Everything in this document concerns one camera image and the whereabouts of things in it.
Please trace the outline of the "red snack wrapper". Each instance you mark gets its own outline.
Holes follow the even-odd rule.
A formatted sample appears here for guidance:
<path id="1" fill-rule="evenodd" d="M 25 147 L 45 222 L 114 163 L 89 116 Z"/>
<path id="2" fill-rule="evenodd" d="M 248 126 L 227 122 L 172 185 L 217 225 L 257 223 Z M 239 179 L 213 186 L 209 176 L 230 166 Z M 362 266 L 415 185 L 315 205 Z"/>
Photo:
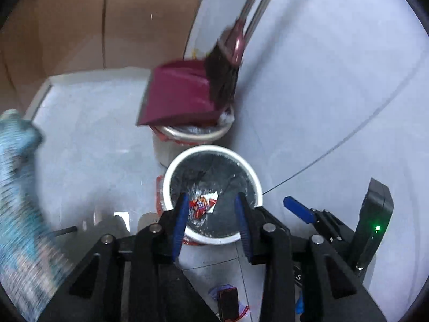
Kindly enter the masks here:
<path id="1" fill-rule="evenodd" d="M 189 201 L 189 218 L 201 220 L 207 213 L 213 213 L 218 200 L 218 192 L 202 194 Z"/>

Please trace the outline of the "white round trash bin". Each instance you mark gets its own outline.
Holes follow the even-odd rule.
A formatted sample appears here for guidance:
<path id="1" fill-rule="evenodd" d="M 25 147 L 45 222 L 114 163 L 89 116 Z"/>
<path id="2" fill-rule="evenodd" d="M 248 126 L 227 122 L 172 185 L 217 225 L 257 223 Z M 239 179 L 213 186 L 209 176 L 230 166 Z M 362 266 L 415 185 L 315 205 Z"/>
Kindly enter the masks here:
<path id="1" fill-rule="evenodd" d="M 262 186 L 250 164 L 217 145 L 199 145 L 179 154 L 168 166 L 160 192 L 165 211 L 175 207 L 181 193 L 188 195 L 185 237 L 204 245 L 240 240 L 234 207 L 239 193 L 252 208 L 263 205 Z"/>

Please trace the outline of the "beige trash bucket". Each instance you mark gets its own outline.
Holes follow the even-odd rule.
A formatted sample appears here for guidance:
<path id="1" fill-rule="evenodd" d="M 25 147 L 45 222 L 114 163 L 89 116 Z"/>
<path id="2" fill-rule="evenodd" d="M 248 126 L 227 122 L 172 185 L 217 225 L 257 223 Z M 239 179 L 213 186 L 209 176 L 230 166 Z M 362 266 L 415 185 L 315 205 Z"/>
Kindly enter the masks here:
<path id="1" fill-rule="evenodd" d="M 230 105 L 211 126 L 152 126 L 156 160 L 168 167 L 183 151 L 220 140 L 228 133 L 234 121 L 234 108 Z"/>

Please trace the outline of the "brown kitchen cabinets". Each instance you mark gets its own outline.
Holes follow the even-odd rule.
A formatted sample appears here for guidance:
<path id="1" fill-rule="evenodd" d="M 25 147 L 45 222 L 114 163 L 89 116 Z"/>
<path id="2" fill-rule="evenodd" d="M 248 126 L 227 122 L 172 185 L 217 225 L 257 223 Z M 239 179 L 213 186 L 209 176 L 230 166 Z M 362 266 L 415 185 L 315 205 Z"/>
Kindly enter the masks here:
<path id="1" fill-rule="evenodd" d="M 183 56 L 201 0 L 1 0 L 1 109 L 54 75 Z"/>

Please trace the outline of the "black bristle broom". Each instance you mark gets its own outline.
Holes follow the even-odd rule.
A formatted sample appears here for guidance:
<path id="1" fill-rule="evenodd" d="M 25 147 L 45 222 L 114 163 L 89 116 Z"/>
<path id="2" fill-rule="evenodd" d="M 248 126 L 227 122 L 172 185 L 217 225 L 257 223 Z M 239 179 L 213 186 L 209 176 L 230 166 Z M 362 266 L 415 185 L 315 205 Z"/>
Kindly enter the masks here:
<path id="1" fill-rule="evenodd" d="M 244 51 L 271 0 L 260 0 L 252 19 L 247 18 L 256 0 L 246 0 L 234 25 L 224 30 L 204 67 L 209 80 L 209 96 L 217 109 L 234 100 Z"/>

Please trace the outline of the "maroon dustpan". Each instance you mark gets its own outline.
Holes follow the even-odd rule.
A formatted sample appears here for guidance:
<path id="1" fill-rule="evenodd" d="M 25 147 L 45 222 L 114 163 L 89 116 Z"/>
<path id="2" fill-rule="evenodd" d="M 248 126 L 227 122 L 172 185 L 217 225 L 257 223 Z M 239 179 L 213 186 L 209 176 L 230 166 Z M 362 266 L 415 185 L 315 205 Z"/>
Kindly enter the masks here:
<path id="1" fill-rule="evenodd" d="M 136 124 L 204 126 L 216 123 L 227 109 L 210 99 L 203 60 L 176 60 L 150 73 Z"/>

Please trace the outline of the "zigzag teal table cloth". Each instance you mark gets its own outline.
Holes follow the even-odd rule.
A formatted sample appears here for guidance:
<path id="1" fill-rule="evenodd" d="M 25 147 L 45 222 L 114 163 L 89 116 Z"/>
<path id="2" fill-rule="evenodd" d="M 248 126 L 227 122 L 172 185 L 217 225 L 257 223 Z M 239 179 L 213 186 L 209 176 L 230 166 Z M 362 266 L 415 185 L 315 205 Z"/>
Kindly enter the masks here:
<path id="1" fill-rule="evenodd" d="M 37 321 L 73 266 L 44 221 L 36 192 L 42 133 L 16 110 L 1 114 L 1 285 Z"/>

